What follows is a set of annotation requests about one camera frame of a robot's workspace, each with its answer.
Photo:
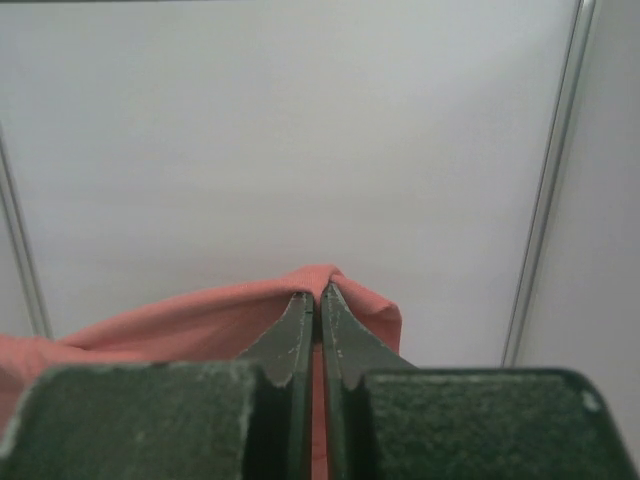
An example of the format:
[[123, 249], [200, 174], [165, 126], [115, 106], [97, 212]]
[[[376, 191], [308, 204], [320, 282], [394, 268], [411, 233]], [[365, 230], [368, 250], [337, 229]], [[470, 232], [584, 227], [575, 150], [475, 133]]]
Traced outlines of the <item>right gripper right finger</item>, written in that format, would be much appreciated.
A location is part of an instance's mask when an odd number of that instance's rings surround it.
[[607, 405], [566, 369], [424, 369], [321, 302], [333, 479], [634, 479]]

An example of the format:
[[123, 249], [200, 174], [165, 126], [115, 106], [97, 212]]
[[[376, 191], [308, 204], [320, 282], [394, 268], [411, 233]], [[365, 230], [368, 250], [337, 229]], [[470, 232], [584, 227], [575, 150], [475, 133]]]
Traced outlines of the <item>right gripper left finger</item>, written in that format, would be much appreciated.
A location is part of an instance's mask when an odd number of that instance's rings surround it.
[[314, 301], [295, 294], [236, 359], [72, 365], [22, 396], [5, 479], [307, 479]]

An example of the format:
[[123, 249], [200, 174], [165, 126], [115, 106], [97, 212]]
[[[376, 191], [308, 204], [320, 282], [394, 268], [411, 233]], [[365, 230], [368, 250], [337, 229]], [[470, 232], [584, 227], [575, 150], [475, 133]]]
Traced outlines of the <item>pink t-shirt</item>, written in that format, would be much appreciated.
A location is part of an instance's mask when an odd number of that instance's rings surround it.
[[353, 315], [396, 354], [397, 306], [333, 266], [310, 266], [284, 277], [208, 289], [120, 314], [63, 339], [1, 339], [2, 440], [22, 396], [46, 372], [72, 365], [205, 363], [236, 359], [284, 313], [291, 298], [314, 301], [311, 475], [328, 474], [321, 302], [336, 286]]

